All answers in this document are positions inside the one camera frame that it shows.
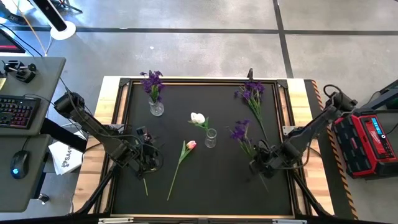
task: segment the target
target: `rgb keyboard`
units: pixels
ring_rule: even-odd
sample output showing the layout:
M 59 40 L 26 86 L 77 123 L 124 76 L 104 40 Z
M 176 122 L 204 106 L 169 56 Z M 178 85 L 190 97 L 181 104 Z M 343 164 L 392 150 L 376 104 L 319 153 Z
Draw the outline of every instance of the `rgb keyboard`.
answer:
M 0 128 L 29 129 L 40 98 L 0 95 Z

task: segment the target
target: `clear glass vase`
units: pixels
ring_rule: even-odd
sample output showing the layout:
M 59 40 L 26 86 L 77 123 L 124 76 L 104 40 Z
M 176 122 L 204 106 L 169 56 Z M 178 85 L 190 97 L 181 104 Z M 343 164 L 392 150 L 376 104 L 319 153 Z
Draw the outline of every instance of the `clear glass vase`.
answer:
M 207 129 L 205 145 L 209 148 L 215 147 L 217 142 L 216 137 L 217 131 L 214 128 Z
M 154 116 L 160 116 L 164 112 L 163 103 L 156 101 L 155 103 L 152 101 L 152 98 L 149 98 L 149 110 Z

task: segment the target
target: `wooden table frame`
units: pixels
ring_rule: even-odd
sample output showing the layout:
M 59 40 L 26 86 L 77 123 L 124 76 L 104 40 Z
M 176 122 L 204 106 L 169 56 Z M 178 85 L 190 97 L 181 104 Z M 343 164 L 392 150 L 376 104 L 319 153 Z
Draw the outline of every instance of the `wooden table frame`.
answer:
M 139 79 L 142 77 L 104 77 L 103 85 L 99 94 L 98 104 L 95 111 L 95 118 L 103 124 L 123 124 L 127 120 L 127 108 L 132 83 L 131 78 Z M 247 78 L 198 78 L 198 77 L 167 77 L 171 80 L 181 80 L 183 82 L 205 82 L 205 80 L 217 80 L 219 82 L 247 81 Z M 304 80 L 302 79 L 271 79 L 271 78 L 257 78 L 256 80 L 269 80 L 278 83 L 278 96 L 275 97 L 275 104 L 280 105 L 283 115 L 278 113 L 279 124 L 283 126 L 305 126 L 312 120 L 310 105 L 305 91 Z M 93 137 L 89 138 L 87 147 L 98 143 Z M 311 147 L 320 152 L 317 140 L 313 140 Z M 81 167 L 80 176 L 76 185 L 75 196 L 73 204 L 75 208 L 80 208 L 86 200 L 93 193 L 97 187 L 101 173 L 109 166 L 109 159 L 105 157 L 102 145 L 96 146 L 86 152 L 85 158 Z M 322 159 L 316 154 L 310 153 L 310 162 L 301 169 L 302 177 L 304 177 L 308 188 L 313 192 L 315 198 L 322 204 L 323 208 L 330 214 L 334 214 L 333 206 L 331 204 L 330 193 L 326 181 L 325 171 L 323 170 Z M 94 212 L 109 212 L 107 202 L 112 200 L 112 192 L 109 194 L 109 186 L 115 180 L 112 180 L 105 188 L 101 201 L 93 208 Z M 309 204 L 303 197 L 298 185 L 295 184 L 295 193 L 292 198 L 292 207 L 299 208 L 303 214 L 316 213 L 312 210 Z M 214 216 L 214 215 L 128 215 L 131 217 L 173 217 L 173 218 L 292 218 L 292 216 Z

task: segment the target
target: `white flower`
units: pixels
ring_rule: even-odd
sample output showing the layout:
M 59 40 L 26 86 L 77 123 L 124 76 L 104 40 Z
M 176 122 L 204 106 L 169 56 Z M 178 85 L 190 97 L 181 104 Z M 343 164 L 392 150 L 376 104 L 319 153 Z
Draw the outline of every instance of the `white flower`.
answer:
M 203 124 L 206 121 L 206 118 L 203 114 L 191 113 L 191 121 L 195 124 Z

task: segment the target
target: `computer mouse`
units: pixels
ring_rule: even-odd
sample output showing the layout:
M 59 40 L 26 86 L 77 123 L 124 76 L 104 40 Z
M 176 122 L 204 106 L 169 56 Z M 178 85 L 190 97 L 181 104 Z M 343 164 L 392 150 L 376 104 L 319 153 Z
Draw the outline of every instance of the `computer mouse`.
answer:
M 24 178 L 29 171 L 29 152 L 25 150 L 16 152 L 12 156 L 10 169 L 13 178 Z

